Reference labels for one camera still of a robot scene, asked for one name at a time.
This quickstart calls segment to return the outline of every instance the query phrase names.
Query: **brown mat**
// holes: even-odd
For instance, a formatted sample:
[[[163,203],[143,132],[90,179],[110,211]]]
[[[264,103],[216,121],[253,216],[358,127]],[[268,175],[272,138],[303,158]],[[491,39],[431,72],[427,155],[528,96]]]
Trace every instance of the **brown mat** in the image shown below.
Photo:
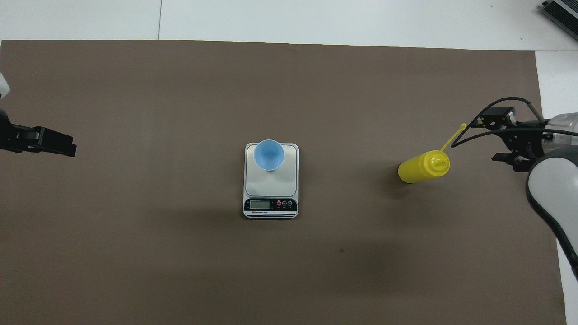
[[[12,123],[78,145],[0,152],[1,323],[565,323],[554,236],[497,137],[396,175],[497,98],[539,107],[532,52],[4,41],[0,71]],[[294,220],[242,216],[266,138],[301,149]]]

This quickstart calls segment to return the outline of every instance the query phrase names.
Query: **white tile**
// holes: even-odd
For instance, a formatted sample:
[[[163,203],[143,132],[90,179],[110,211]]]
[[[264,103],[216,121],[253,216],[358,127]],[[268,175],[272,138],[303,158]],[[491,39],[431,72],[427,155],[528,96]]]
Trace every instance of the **white tile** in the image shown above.
[[[3,0],[0,39],[157,39],[161,0]]]
[[[578,52],[536,52],[536,67],[544,117],[578,112]],[[558,245],[566,303],[566,322],[578,325],[578,282]]]
[[[161,39],[578,50],[537,0],[163,0]]]

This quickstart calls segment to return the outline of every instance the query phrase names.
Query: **blue bowl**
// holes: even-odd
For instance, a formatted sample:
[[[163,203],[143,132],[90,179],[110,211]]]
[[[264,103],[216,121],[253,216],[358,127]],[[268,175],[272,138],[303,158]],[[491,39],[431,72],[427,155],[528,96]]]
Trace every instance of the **blue bowl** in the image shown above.
[[[257,166],[266,171],[274,171],[285,160],[285,151],[281,144],[275,140],[263,140],[257,144],[253,152],[253,159]]]

